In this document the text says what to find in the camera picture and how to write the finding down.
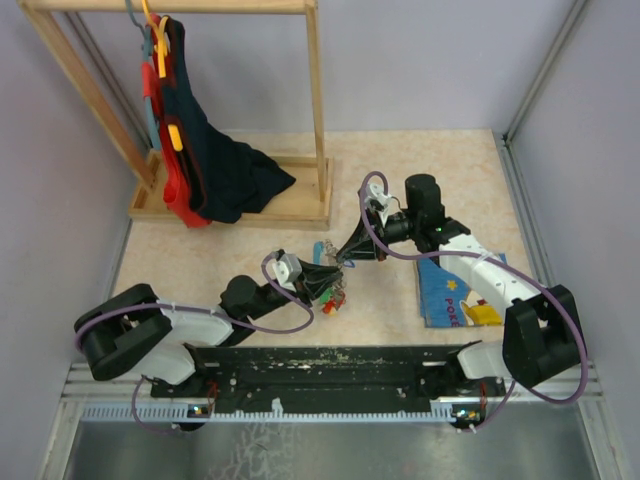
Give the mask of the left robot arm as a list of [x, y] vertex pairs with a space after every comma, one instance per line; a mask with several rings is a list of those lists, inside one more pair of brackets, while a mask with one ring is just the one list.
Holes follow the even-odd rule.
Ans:
[[208, 384], [207, 371], [196, 365], [197, 350], [239, 345], [259, 331], [256, 320], [289, 303], [311, 314], [314, 301], [343, 277], [337, 266], [286, 253], [267, 256], [261, 269], [265, 284], [236, 276], [214, 308], [163, 301], [150, 285], [137, 284], [75, 322], [76, 348], [97, 381], [132, 372], [197, 396]]

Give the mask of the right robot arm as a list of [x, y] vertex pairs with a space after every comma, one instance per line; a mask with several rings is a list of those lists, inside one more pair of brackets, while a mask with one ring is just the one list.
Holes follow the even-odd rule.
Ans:
[[360, 220], [338, 260], [400, 258], [392, 245], [412, 241], [412, 260], [428, 260], [457, 276], [501, 317], [503, 337], [462, 347], [446, 372], [448, 387], [470, 395], [485, 377], [506, 377], [533, 391], [577, 366], [582, 393], [588, 380], [586, 346], [572, 293], [562, 285], [544, 287], [503, 262], [448, 216], [435, 178], [415, 174], [404, 183], [406, 206], [391, 212], [386, 177], [369, 173], [358, 191]]

